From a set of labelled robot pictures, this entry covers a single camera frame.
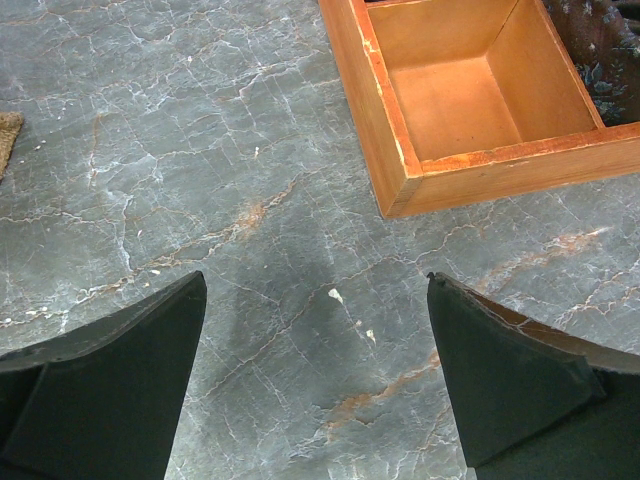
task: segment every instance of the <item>orange wooden box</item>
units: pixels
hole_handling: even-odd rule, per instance
[[[640,171],[540,0],[320,0],[382,214]]]

